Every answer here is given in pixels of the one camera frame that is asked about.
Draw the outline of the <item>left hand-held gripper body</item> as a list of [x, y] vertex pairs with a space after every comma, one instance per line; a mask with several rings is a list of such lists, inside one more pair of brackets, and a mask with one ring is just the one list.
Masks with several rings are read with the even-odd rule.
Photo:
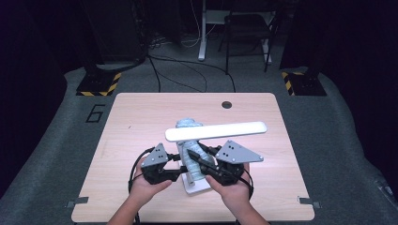
[[164, 169], [169, 162], [167, 154], [163, 144], [159, 143], [142, 162], [143, 176], [149, 184], [155, 185], [166, 180], [172, 181], [172, 170]]

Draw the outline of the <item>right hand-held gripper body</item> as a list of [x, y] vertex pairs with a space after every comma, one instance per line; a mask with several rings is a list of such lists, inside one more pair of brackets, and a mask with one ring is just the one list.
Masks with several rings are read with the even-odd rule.
[[254, 151], [233, 141], [227, 141], [216, 156], [216, 170], [202, 172], [212, 176], [223, 186], [231, 186], [237, 183], [244, 172], [244, 164], [250, 162], [262, 162], [264, 158]]

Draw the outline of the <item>white desk lamp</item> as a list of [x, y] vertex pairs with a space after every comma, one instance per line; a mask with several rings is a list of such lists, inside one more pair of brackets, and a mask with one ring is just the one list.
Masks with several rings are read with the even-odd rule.
[[245, 122], [235, 124], [210, 125], [202, 127], [176, 127], [165, 131], [165, 139], [171, 143], [202, 141], [265, 133], [268, 130], [264, 122]]

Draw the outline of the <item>person's left hand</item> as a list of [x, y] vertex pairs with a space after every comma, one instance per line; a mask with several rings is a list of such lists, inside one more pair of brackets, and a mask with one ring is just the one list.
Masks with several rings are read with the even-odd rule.
[[143, 158], [140, 159], [136, 166], [129, 196], [137, 205], [141, 206], [148, 203], [156, 194], [172, 185], [171, 180], [166, 180], [155, 185], [149, 184], [143, 176], [141, 168], [143, 161]]

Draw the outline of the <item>person's right hand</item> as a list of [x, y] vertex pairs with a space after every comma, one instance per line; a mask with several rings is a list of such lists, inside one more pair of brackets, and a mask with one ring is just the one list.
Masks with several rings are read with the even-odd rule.
[[223, 203], [237, 217], [241, 212], [249, 210], [250, 206], [250, 176], [248, 175], [249, 165], [244, 165], [244, 172], [241, 179], [234, 185], [223, 186], [212, 176], [207, 175], [206, 180], [213, 190], [220, 194]]

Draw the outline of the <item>black striped stand base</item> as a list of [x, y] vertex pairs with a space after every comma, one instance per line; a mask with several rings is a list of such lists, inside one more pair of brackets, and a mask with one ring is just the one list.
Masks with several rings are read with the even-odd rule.
[[110, 96], [116, 89], [120, 77], [120, 73], [105, 73], [96, 78], [84, 76], [76, 89], [76, 95], [85, 97]]
[[321, 82], [317, 78], [301, 72], [283, 72], [283, 81], [290, 96], [325, 96]]

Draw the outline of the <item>black chair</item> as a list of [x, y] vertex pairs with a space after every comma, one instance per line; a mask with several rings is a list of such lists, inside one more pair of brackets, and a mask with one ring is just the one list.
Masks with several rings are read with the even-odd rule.
[[229, 73], [229, 61], [233, 56], [249, 55], [250, 51], [232, 53], [231, 46], [233, 43], [252, 43], [253, 51], [258, 46], [262, 46], [262, 52], [259, 53], [265, 58], [264, 71], [268, 70], [269, 60], [271, 59], [270, 52], [273, 40], [278, 29], [277, 16], [272, 16], [266, 20], [263, 15], [258, 13], [251, 14], [232, 14], [224, 17], [224, 32], [222, 41], [219, 46], [219, 51], [222, 45], [226, 44], [225, 51], [225, 73]]

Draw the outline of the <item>black cabinet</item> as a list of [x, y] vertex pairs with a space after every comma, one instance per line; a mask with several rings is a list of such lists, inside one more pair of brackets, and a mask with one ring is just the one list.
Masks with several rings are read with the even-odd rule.
[[145, 61], [133, 0], [82, 0], [82, 3], [104, 63], [139, 65]]

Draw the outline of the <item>grey metal table bracket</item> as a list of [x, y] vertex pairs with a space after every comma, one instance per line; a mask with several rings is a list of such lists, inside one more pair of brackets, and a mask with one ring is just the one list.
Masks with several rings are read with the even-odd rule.
[[298, 202], [300, 204], [311, 205], [313, 208], [322, 208], [321, 202], [315, 202], [311, 198], [305, 198], [298, 196]]
[[81, 203], [87, 203], [88, 202], [88, 197], [78, 197], [78, 198], [75, 198], [74, 200], [72, 200], [72, 201], [68, 201], [66, 204], [65, 204], [65, 208], [73, 208], [76, 204], [81, 204]]

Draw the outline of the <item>white desk frame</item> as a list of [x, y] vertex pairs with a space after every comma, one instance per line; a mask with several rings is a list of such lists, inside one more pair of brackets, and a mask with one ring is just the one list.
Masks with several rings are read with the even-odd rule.
[[204, 61], [206, 58], [208, 23], [224, 25], [224, 17], [232, 14], [258, 13], [263, 15], [266, 20], [269, 20], [274, 15], [276, 15], [278, 19], [279, 14], [279, 10], [274, 8], [272, 5], [266, 5], [265, 7], [252, 7], [246, 1], [240, 2], [239, 0], [236, 0], [228, 11], [210, 10], [207, 9], [207, 0], [202, 0], [202, 3], [202, 26], [200, 31], [201, 45], [198, 54], [199, 61]]

